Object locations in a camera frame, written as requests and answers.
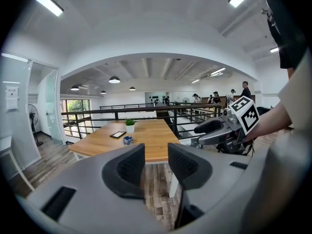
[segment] window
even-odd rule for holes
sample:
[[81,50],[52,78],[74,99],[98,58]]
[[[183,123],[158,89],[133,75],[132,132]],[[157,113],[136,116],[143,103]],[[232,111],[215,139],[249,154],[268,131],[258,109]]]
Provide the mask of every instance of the window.
[[[81,112],[81,114],[77,114],[77,119],[84,120],[79,122],[79,131],[81,137],[86,137],[88,134],[94,131],[92,121],[90,121],[91,115],[83,113],[84,111],[90,110],[90,100],[61,99],[60,110],[62,113]],[[79,132],[75,115],[62,115],[62,122],[64,126],[65,135],[79,138]]]

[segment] standing fan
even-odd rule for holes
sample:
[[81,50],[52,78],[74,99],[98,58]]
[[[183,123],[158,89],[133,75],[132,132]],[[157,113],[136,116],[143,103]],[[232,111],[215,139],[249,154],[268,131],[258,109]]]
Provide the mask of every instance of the standing fan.
[[35,136],[35,140],[36,140],[36,145],[37,146],[41,146],[43,144],[42,141],[38,141],[38,138],[37,138],[37,133],[36,133],[36,130],[35,130],[35,125],[38,123],[38,110],[37,108],[32,105],[32,104],[28,104],[28,111],[29,111],[29,118],[30,118],[30,121],[31,121],[31,130],[33,130],[34,132],[34,136]]
[[182,101],[185,102],[185,103],[190,103],[190,99],[188,99],[186,97]]

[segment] person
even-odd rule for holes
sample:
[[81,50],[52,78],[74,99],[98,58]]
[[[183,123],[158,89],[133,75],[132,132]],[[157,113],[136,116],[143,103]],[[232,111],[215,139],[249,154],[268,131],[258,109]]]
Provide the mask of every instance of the person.
[[208,104],[211,104],[213,102],[213,95],[210,95],[208,98]]
[[221,103],[221,100],[217,91],[214,92],[214,103],[216,104]]
[[169,96],[167,96],[166,98],[165,98],[165,103],[166,103],[166,106],[169,106]]
[[246,97],[248,97],[249,99],[252,98],[252,94],[250,93],[250,90],[249,90],[249,88],[248,88],[248,82],[247,82],[247,81],[244,81],[244,82],[243,82],[243,92],[242,92],[242,94],[241,94],[240,96],[241,96],[241,97],[242,97],[242,96],[246,96]]
[[228,93],[228,95],[226,96],[228,106],[229,106],[230,104],[232,104],[232,103],[235,101],[235,99],[234,99],[234,93],[236,93],[236,91],[235,91],[234,89],[232,89],[232,90]]
[[197,94],[193,94],[193,97],[195,97],[194,103],[200,103],[200,100]]
[[[267,0],[270,8],[270,14],[267,16],[271,35],[279,49],[280,68],[287,69],[290,78],[308,51],[307,41],[300,29],[302,27],[307,30],[307,25],[303,23],[301,14],[289,14],[288,10],[294,12],[294,3],[291,0],[284,1]],[[291,123],[285,106],[279,102],[273,109],[261,115],[259,123],[247,135],[246,141],[282,130]]]

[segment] arched ceiling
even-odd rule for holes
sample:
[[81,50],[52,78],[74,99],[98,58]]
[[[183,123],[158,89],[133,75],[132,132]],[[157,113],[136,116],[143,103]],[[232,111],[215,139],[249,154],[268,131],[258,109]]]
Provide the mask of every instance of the arched ceiling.
[[125,79],[148,72],[175,79],[187,69],[178,79],[192,80],[223,66],[256,78],[255,62],[271,58],[275,46],[260,13],[265,0],[237,8],[228,0],[55,1],[64,9],[60,17],[33,0],[20,28],[67,56],[63,78],[81,72],[80,78],[105,81],[115,72]]

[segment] black railing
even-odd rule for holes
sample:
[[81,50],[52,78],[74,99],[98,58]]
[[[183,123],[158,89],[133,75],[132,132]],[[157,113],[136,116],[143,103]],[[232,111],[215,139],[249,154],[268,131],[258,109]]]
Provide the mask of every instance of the black railing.
[[[130,105],[138,105],[138,107],[126,107]],[[186,139],[186,138],[194,138],[194,137],[199,137],[202,135],[197,135],[197,136],[180,136],[180,133],[186,133],[186,132],[191,132],[194,129],[190,130],[180,130],[178,131],[178,126],[182,125],[188,125],[188,124],[199,124],[204,122],[207,117],[212,118],[212,117],[219,117],[221,116],[221,104],[204,104],[204,103],[179,103],[179,105],[170,105],[170,106],[149,106],[152,105],[150,104],[128,104],[128,105],[116,105],[118,108],[115,108],[115,106],[100,106],[100,110],[91,110],[91,111],[84,111],[84,114],[107,114],[107,113],[114,113],[115,116],[113,118],[101,118],[101,119],[92,119],[91,118],[82,118],[78,119],[78,115],[81,114],[81,112],[67,112],[67,113],[61,113],[62,115],[74,115],[75,120],[74,123],[69,123],[69,124],[64,124],[64,127],[67,126],[79,126],[77,127],[77,132],[78,136],[73,136],[73,137],[78,137],[82,138],[82,134],[90,134],[88,132],[82,132],[81,127],[83,128],[101,128],[101,126],[80,126],[80,122],[85,122],[87,121],[111,121],[111,120],[119,120],[119,113],[126,113],[126,112],[140,112],[142,111],[141,105],[144,106],[143,111],[167,111],[168,115],[171,114],[171,116],[161,116],[161,117],[132,117],[135,120],[145,120],[145,119],[170,119],[171,124],[168,124],[174,134],[178,137],[178,139]],[[178,123],[178,118],[187,118],[190,122],[183,122],[183,123]]]

